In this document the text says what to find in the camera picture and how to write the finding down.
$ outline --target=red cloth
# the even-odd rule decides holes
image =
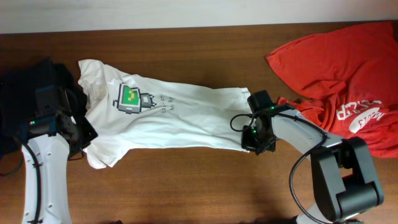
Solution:
[[[359,136],[373,156],[398,157],[398,44],[390,22],[310,35],[267,56],[276,74],[312,100],[289,102],[323,129]]]

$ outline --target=white t-shirt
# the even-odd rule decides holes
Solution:
[[[88,95],[86,117],[98,137],[85,151],[96,169],[112,167],[137,148],[241,148],[231,118],[250,113],[247,88],[211,89],[130,75],[98,60],[79,61]],[[242,128],[248,119],[234,121]]]

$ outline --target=robot graphic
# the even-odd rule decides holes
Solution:
[[[154,96],[149,93],[140,93],[138,88],[130,88],[125,83],[121,83],[118,99],[113,101],[113,106],[126,114],[138,114],[141,112],[141,108],[156,106],[153,98]]]

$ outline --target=white oval logo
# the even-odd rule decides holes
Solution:
[[[380,108],[371,108],[358,115],[349,125],[349,131],[357,133],[377,114]]]

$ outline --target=wooden surface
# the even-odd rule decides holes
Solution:
[[[353,23],[284,24],[159,30],[115,30],[0,35],[0,72],[50,57],[79,77],[77,61],[93,58],[121,71],[210,88],[268,90],[273,100],[300,98],[269,68],[264,56],[288,41]],[[14,153],[0,170],[17,164]],[[92,169],[86,159],[68,163],[68,199],[74,223],[239,223],[290,218],[300,213],[288,175],[300,156],[279,141],[260,156],[222,149],[136,149],[114,168]],[[398,220],[397,159],[374,159],[386,201],[359,218]],[[305,206],[313,200],[310,164],[295,176]],[[0,222],[20,223],[24,168],[0,178]]]

